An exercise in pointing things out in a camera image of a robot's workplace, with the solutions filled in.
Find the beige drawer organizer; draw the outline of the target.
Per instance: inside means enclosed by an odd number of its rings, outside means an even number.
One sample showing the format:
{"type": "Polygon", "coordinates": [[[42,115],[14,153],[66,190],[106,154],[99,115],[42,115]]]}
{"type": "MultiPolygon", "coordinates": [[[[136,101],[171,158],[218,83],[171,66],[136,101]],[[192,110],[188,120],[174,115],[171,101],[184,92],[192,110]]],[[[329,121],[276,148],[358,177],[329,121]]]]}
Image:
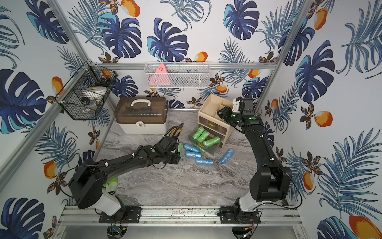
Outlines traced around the beige drawer organizer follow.
{"type": "Polygon", "coordinates": [[[224,122],[219,116],[218,111],[224,107],[233,107],[233,103],[222,97],[210,95],[198,112],[198,124],[207,128],[215,136],[219,136],[221,142],[218,147],[224,148],[228,139],[233,133],[233,127],[224,122]]]}

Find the clear bottom drawer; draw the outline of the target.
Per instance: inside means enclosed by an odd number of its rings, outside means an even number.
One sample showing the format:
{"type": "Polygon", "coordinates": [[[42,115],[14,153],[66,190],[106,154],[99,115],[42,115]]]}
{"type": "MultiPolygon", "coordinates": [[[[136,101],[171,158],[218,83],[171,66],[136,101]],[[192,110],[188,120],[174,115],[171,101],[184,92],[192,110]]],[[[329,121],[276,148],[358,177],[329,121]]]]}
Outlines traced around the clear bottom drawer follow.
{"type": "Polygon", "coordinates": [[[201,153],[209,155],[215,155],[222,147],[224,139],[225,137],[223,135],[200,124],[189,134],[191,145],[197,147],[201,153]]]}

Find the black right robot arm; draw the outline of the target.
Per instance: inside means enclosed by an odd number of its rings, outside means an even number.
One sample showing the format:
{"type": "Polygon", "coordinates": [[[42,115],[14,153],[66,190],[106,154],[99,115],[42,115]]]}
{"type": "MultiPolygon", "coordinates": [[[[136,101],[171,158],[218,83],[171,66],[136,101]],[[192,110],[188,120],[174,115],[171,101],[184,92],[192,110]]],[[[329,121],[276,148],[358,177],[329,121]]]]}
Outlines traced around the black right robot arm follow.
{"type": "Polygon", "coordinates": [[[284,200],[291,183],[290,168],[282,166],[266,136],[262,119],[255,115],[253,99],[237,98],[232,107],[224,107],[217,115],[230,126],[237,128],[248,139],[257,164],[250,180],[249,192],[238,198],[233,206],[233,217],[246,223],[263,205],[275,205],[284,200]]]}

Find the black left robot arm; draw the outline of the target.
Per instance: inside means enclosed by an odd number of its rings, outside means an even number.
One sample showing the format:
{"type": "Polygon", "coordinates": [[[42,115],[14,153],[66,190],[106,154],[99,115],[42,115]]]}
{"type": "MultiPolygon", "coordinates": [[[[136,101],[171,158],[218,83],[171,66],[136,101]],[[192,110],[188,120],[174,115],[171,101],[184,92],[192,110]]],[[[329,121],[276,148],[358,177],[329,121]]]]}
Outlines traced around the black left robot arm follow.
{"type": "Polygon", "coordinates": [[[130,171],[163,163],[178,164],[181,156],[176,135],[164,135],[155,145],[140,145],[134,152],[115,159],[88,159],[76,167],[69,189],[79,209],[94,208],[101,212],[99,222],[105,224],[136,221],[140,214],[111,195],[104,185],[130,171]]]}

